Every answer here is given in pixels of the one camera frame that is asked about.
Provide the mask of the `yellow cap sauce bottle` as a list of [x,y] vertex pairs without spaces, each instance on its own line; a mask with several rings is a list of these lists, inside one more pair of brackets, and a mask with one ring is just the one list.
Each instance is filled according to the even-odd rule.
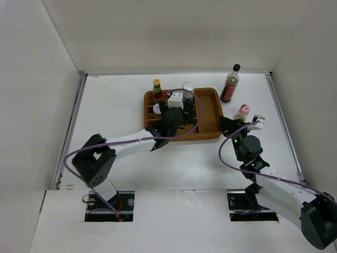
[[163,92],[161,89],[161,81],[159,79],[153,80],[152,100],[153,104],[163,102]]

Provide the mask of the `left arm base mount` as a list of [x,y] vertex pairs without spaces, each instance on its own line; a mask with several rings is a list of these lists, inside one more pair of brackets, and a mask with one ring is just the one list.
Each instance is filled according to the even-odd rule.
[[86,204],[85,222],[132,222],[135,205],[134,191],[119,191],[108,201],[117,213],[105,204],[94,192],[82,198]]

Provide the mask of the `white lid chili jar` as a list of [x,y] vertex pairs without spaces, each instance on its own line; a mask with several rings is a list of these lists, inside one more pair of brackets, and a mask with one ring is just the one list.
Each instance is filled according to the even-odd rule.
[[155,118],[160,118],[162,116],[159,103],[153,105],[153,115]]

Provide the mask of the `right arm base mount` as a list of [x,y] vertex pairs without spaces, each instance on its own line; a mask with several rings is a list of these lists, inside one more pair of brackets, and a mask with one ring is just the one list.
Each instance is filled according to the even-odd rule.
[[278,214],[257,203],[255,194],[261,187],[251,184],[244,190],[227,191],[227,203],[232,222],[278,221]]

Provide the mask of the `black cap pepper shaker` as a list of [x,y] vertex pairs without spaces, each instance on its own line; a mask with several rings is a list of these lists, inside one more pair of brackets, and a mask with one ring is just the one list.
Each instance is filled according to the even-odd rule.
[[184,100],[184,120],[188,124],[194,122],[194,100],[192,98]]

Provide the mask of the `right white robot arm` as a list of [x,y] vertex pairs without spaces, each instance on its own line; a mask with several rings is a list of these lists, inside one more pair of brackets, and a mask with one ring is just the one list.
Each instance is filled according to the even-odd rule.
[[219,131],[231,140],[237,171],[250,181],[244,202],[249,208],[270,209],[294,224],[315,248],[324,250],[336,240],[336,200],[327,192],[282,177],[263,160],[261,142],[250,135],[261,130],[265,118],[256,115],[252,122],[221,116]]

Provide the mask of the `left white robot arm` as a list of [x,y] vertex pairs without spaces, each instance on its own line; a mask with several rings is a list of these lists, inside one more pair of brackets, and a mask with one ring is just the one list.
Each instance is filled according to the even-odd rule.
[[118,204],[118,191],[107,179],[115,160],[139,152],[155,151],[168,144],[178,129],[195,122],[195,106],[185,102],[184,108],[169,108],[160,104],[161,118],[145,129],[120,138],[105,139],[95,134],[72,159],[72,164],[85,184],[97,192],[100,204],[113,210]]

